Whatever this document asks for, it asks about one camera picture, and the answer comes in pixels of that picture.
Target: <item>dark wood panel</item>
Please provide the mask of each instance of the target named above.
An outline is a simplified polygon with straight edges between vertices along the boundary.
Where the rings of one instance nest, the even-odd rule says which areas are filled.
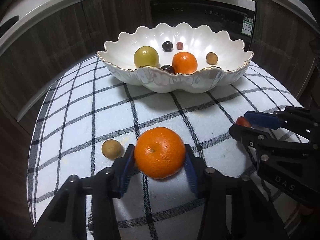
[[[319,76],[318,70],[316,71],[318,74],[318,78],[317,78],[317,81],[315,82],[311,95],[314,101],[317,103],[317,105],[320,106],[320,76]]]
[[[96,50],[104,50],[105,41],[117,41],[120,32],[151,27],[148,0],[84,0],[82,4]]]
[[[257,1],[253,61],[295,97],[313,63],[309,42],[314,38],[313,30],[291,11],[270,0]]]
[[[320,84],[320,77],[319,77],[318,69],[315,68],[313,70],[313,73],[312,73],[312,75],[310,77],[310,80],[309,80],[308,84],[306,85],[305,90],[303,91],[303,93],[301,94],[301,97],[299,98],[299,103],[302,106],[310,108],[311,101],[312,101],[312,96],[311,95],[312,95],[313,89],[316,87],[317,83]]]
[[[31,136],[0,103],[0,216],[17,239],[27,239],[30,219],[26,174]]]
[[[29,111],[21,118],[19,124],[29,133],[30,135],[33,134],[33,130],[36,125],[37,117],[44,101],[45,93],[30,109]]]
[[[0,57],[0,101],[15,117],[65,68],[93,52],[80,3],[34,25]]]

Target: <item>mandarin orange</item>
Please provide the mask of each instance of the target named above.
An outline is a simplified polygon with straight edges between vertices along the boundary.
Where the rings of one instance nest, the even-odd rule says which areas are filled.
[[[175,73],[191,74],[197,70],[198,62],[193,54],[181,51],[173,56],[172,67]]]
[[[178,134],[165,127],[156,127],[138,138],[134,158],[138,168],[147,176],[164,179],[180,170],[185,151]]]

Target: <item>white bowl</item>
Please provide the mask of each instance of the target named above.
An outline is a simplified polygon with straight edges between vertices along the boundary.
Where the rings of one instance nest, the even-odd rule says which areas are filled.
[[[162,50],[165,41],[173,43],[171,52]],[[183,50],[177,50],[178,41],[183,43]],[[151,46],[158,52],[158,67],[137,68],[134,65],[133,55],[142,46]],[[252,51],[244,51],[243,40],[232,41],[227,31],[214,33],[207,25],[192,28],[187,23],[176,27],[160,23],[154,29],[140,26],[133,34],[120,33],[117,42],[106,41],[104,48],[105,51],[97,54],[117,79],[130,85],[143,85],[158,93],[177,89],[202,93],[217,85],[231,84],[244,74],[253,57]],[[160,69],[163,65],[172,65],[173,56],[180,51],[190,52],[196,57],[196,72],[170,74]],[[217,54],[215,66],[206,62],[208,52]]]

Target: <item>checkered tablecloth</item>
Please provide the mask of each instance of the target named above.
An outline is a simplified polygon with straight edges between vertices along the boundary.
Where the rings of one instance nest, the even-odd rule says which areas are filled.
[[[39,112],[28,167],[31,218],[34,223],[39,220],[71,174],[88,177],[112,165],[101,153],[105,140],[116,139],[126,148],[144,131],[164,126],[177,132],[208,166],[232,177],[250,175],[274,203],[290,235],[300,223],[297,203],[256,175],[255,153],[228,133],[247,110],[272,113],[285,106],[300,104],[253,62],[231,85],[202,94],[158,94],[120,82],[96,56],[88,58],[52,85]],[[284,129],[269,132],[279,140],[307,142]],[[195,240],[203,204],[191,193],[183,169],[164,181],[137,171],[124,197],[114,199],[123,240]],[[90,197],[86,216],[87,236],[92,239]],[[229,229],[230,216],[227,213]]]

